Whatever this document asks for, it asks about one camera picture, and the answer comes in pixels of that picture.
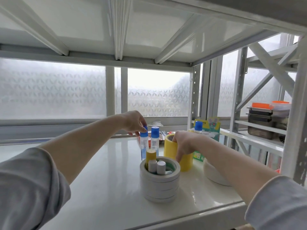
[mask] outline person's left hand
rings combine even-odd
[[[124,119],[123,130],[128,131],[129,135],[140,136],[139,132],[145,133],[147,130],[143,126],[147,126],[144,117],[138,111],[128,111],[121,114]]]

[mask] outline glue bottle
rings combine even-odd
[[[194,132],[198,134],[201,134],[203,132],[203,122],[202,121],[195,122]]]
[[[148,131],[146,133],[140,132],[140,148],[141,148],[141,158],[144,160],[146,158],[146,151],[149,149],[148,144]]]
[[[155,150],[159,156],[159,127],[151,127],[151,145],[150,148]]]

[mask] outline gray shirt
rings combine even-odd
[[[29,148],[0,163],[0,229],[39,229],[70,199],[70,188],[48,152]],[[245,216],[259,230],[307,229],[307,190],[288,177],[271,179]]]

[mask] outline forearm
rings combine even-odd
[[[243,155],[203,135],[195,137],[199,151],[249,204],[257,191],[278,173],[258,161]]]
[[[93,155],[124,125],[121,115],[114,115],[67,132],[39,148],[46,150],[57,169],[71,184]]]

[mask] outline hand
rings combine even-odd
[[[133,132],[136,136],[140,136],[139,132],[147,132],[143,126],[147,126],[147,123],[144,117],[138,111],[128,111],[121,114],[124,119],[123,130],[127,131],[129,135],[133,135]]]
[[[177,142],[178,144],[176,161],[180,162],[183,155],[193,153],[196,150],[193,141],[199,136],[201,135],[190,131],[176,132],[173,138],[173,142]]]

